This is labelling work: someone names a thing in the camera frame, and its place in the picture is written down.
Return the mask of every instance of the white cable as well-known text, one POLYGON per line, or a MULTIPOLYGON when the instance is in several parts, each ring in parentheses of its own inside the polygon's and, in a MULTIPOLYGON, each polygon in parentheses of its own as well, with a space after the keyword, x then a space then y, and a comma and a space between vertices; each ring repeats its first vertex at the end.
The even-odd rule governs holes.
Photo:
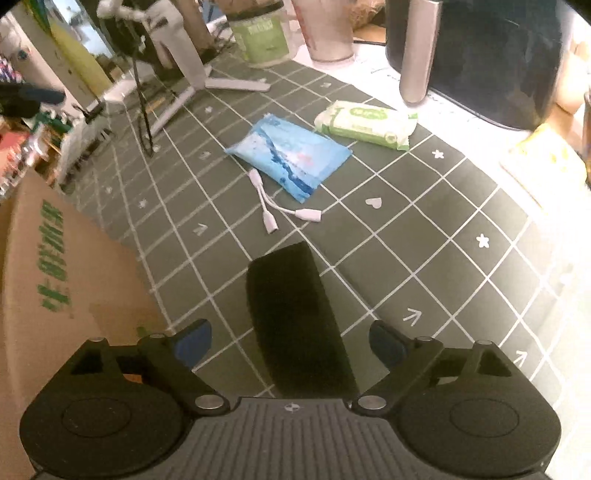
POLYGON ((307 222, 320 222, 320 218, 322 216, 322 211, 321 210, 314 210, 314 209, 310 209, 310 208, 302 208, 299 210, 288 210, 286 208, 280 207, 279 205, 277 205, 275 203, 275 201, 270 198, 267 193, 265 192, 265 189, 263 188, 262 185, 262 178, 261 175, 259 174, 258 170, 253 168, 248 172, 248 177, 251 179, 251 183, 254 185, 254 188, 256 188, 258 194, 259 194, 259 198, 261 199, 261 203, 264 201, 270 205, 272 208, 279 210, 280 212, 285 212, 288 213, 290 215, 294 215, 296 217, 298 217, 301 220, 305 220, 307 222))
POLYGON ((276 230, 279 230, 279 226, 277 225, 277 220, 275 220, 275 217, 273 217, 273 214, 267 209, 267 206, 265 205, 265 200, 263 197, 264 190, 262 188, 259 188, 258 180, 256 179, 257 176, 258 176, 258 180, 261 181, 261 185, 262 185, 261 176, 258 175, 258 172, 254 168, 250 172, 248 172, 248 177, 251 179, 251 183, 254 185, 254 188, 255 188, 256 192, 258 193, 259 200, 261 201, 262 222, 265 224, 265 229, 267 230, 267 233, 273 233, 276 230))

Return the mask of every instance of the blue wet wipes pack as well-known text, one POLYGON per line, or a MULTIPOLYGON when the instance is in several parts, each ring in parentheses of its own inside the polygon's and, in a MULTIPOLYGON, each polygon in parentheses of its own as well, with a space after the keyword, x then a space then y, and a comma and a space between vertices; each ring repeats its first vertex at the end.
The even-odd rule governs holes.
POLYGON ((268 113, 226 153, 266 173, 303 203, 349 158, 351 150, 268 113))

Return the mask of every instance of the black air fryer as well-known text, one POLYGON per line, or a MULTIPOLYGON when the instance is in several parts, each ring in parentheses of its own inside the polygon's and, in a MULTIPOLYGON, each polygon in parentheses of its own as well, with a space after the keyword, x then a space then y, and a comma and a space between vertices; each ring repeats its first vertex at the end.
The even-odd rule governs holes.
POLYGON ((388 0, 386 54, 405 101, 428 86, 494 124, 535 129, 572 21, 563 0, 388 0))

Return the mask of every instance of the metal screw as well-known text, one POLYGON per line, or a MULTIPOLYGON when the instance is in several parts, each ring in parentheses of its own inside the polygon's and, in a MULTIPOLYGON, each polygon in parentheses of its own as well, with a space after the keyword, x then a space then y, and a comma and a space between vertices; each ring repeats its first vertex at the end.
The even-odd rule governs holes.
POLYGON ((377 395, 366 395, 357 400, 357 404, 366 410, 381 410, 387 403, 382 397, 377 395))
POLYGON ((203 410, 216 410, 223 407, 223 398, 219 395, 201 395, 195 399, 195 405, 203 410))

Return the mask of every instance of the white arrow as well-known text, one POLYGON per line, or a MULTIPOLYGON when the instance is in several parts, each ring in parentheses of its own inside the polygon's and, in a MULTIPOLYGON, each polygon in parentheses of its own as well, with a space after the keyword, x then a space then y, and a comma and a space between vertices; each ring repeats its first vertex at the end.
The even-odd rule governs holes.
POLYGON ((517 365, 519 368, 523 367, 525 359, 527 358, 527 352, 522 352, 521 350, 515 351, 517 354, 517 358, 513 360, 513 363, 517 365))
POLYGON ((402 319, 403 322, 406 322, 407 320, 412 320, 413 322, 410 324, 411 327, 414 327, 414 324, 418 322, 419 318, 421 318, 421 315, 423 314, 420 310, 414 310, 414 309, 407 309, 409 312, 412 312, 412 315, 409 315, 408 317, 405 317, 402 319))
POLYGON ((193 232, 196 233, 197 236, 202 236, 205 230, 207 230, 207 225, 200 223, 199 226, 193 230, 193 232))

